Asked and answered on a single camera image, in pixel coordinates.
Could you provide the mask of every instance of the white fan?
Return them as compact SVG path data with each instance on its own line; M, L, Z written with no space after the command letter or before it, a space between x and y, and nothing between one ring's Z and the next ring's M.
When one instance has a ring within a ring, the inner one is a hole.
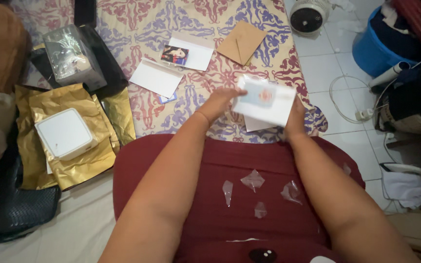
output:
M290 11L290 25L302 36L318 34L329 17L331 7L329 0L298 0Z

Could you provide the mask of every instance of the photo of woman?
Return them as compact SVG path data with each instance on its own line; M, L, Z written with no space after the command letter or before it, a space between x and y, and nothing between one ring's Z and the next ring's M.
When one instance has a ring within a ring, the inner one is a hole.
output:
M190 50L188 49L165 45L161 60L184 65L186 63L186 59L188 58L189 51Z

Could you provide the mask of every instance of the floral pattern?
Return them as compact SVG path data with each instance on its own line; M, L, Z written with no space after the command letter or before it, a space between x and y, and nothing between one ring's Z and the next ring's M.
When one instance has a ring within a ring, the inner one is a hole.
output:
M12 7L32 36L73 23L73 0L13 0ZM212 40L217 48L240 20L268 33L248 66L240 66L218 52L206 71L177 67L184 74L176 90L177 100L160 104L159 96L130 84L131 110L138 137L175 133L219 87L235 87L242 74L295 87L307 109L308 133L325 131L322 112L310 104L284 3L281 0L99 0L96 30L129 78L142 57L157 60L174 30ZM49 87L31 67L28 85ZM272 143L283 140L283 128L247 132L242 115L227 111L208 131L227 141Z

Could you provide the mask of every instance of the white tile floor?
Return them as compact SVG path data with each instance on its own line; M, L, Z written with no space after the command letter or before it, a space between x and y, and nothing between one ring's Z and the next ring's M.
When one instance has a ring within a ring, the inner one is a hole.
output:
M343 119L336 111L329 97L331 82L342 75L350 75L368 83L371 76L361 70L352 56L352 44L356 33L339 30L338 21L359 21L366 27L370 14L383 0L350 0L356 5L355 12L348 13L340 8L331 11L328 22L317 38L305 38L294 33L295 46L310 92L311 102L324 113L329 128L323 136L352 157L358 164L366 191L387 213L404 212L397 202L384 199L379 163L392 159L383 148L384 134L374 130L373 120L364 124L353 124ZM294 0L285 0L287 13ZM355 112L372 108L375 96L367 85L352 78L339 79L334 86L334 100L347 117L355 119ZM401 161L401 154L392 151Z

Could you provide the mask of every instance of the clear plastic bag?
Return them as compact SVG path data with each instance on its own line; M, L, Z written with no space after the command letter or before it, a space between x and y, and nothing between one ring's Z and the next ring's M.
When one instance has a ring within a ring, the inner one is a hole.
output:
M280 192L280 194L284 197L285 200L303 205L301 201L297 199L297 196L300 195L300 190L293 180L284 186L284 190Z
M230 207L231 201L231 190L233 189L233 183L230 181L225 181L222 190L224 191L225 201L227 202L227 206Z
M344 173L349 176L351 172L352 170L350 169L350 167L346 163L344 163Z
M261 219L268 214L266 211L266 207L264 206L263 202L258 202L256 207L254 208L254 216Z
M256 188L260 188L265 180L258 171L253 170L248 176L241 178L240 181L256 192Z

